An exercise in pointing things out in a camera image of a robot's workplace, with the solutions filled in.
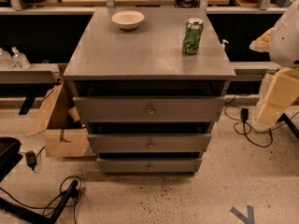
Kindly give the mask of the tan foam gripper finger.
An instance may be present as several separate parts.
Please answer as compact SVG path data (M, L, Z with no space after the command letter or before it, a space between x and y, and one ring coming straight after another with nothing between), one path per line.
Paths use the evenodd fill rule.
M259 91L255 119L263 125L274 125L298 97L298 69L281 68L276 72L268 71Z

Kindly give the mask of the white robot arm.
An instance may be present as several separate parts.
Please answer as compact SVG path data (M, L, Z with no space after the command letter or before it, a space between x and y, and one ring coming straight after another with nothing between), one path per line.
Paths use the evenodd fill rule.
M299 1L294 1L249 48L268 52L270 60L280 66L264 76L254 109L255 123L265 129L274 126L299 97Z

